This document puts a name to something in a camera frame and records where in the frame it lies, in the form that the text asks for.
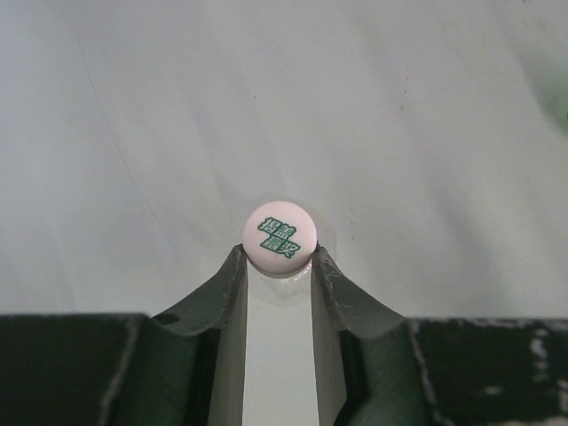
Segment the green plastic bottle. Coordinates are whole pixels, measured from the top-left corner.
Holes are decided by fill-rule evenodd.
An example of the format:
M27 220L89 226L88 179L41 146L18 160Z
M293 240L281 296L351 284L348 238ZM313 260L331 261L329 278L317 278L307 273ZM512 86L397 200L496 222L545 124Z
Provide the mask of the green plastic bottle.
M547 57L538 59L532 86L543 115L567 135L567 63Z

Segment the clear plastic bottle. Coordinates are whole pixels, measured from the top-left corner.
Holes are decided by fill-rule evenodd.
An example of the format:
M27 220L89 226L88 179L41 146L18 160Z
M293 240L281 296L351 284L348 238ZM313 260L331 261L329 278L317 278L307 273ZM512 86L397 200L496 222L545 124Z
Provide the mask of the clear plastic bottle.
M277 307L308 299L317 245L336 253L336 231L305 201L265 192L242 207L231 235L247 256L253 297Z

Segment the white bottle cap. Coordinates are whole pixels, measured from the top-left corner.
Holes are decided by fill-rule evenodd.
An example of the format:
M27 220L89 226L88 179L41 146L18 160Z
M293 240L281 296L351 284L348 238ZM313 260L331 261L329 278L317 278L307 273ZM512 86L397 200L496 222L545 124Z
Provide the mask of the white bottle cap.
M286 278L303 270L317 243L312 217L289 201L261 205L250 214L242 231L248 260L258 271L272 277Z

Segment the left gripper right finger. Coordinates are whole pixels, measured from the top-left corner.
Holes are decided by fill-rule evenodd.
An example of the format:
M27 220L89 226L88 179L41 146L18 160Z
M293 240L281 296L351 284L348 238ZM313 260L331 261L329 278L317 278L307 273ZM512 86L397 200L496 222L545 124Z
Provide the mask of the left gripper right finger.
M564 425L565 319L407 318L312 255L322 425Z

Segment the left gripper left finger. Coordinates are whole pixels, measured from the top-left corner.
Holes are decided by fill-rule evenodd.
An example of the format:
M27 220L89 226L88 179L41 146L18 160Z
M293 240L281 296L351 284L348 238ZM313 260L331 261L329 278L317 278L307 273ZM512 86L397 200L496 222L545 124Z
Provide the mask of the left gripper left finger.
M5 314L4 425L239 425L247 258L155 316Z

